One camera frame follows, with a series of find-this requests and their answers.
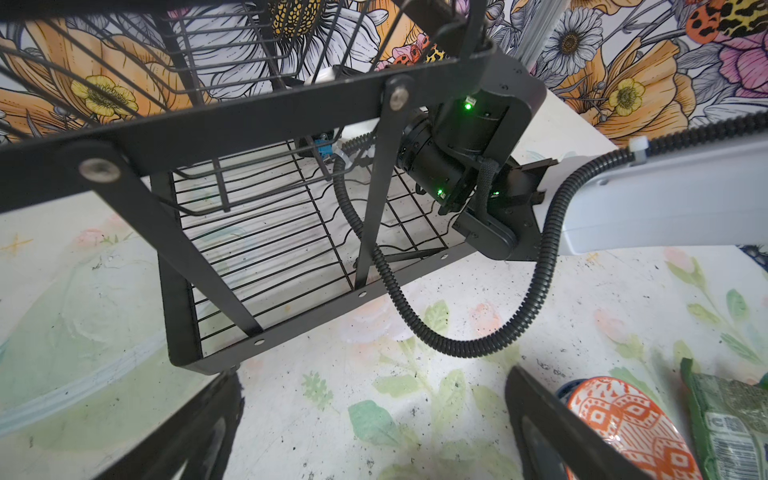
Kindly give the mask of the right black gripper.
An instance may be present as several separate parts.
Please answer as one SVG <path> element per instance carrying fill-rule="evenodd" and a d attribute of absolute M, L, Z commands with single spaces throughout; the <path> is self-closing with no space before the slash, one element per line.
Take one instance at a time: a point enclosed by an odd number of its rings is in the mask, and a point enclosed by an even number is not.
<path fill-rule="evenodd" d="M 441 150 L 426 113 L 410 113 L 403 130 L 396 166 L 439 205 L 439 213 L 459 212 L 472 192 L 472 170 Z"/>

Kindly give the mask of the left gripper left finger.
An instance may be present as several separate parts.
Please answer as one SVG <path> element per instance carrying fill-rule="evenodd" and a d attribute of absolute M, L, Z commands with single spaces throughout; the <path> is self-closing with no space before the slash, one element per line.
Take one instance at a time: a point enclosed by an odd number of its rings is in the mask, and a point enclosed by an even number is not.
<path fill-rule="evenodd" d="M 244 406 L 237 371 L 225 371 L 97 477 L 221 479 Z"/>

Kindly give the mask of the orange patterned bowl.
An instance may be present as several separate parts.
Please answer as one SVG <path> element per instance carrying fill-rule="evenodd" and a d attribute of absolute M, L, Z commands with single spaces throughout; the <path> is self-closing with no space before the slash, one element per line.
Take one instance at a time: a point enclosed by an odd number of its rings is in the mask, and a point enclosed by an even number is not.
<path fill-rule="evenodd" d="M 593 377 L 563 385 L 556 396 L 650 478 L 703 477 L 672 420 L 635 386 L 614 377 Z"/>

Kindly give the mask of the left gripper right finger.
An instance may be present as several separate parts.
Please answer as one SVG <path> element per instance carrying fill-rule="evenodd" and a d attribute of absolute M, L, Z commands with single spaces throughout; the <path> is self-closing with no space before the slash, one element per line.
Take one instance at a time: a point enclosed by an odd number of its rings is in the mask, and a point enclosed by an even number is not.
<path fill-rule="evenodd" d="M 521 366 L 509 372 L 505 401 L 526 479 L 646 479 L 647 474 Z"/>

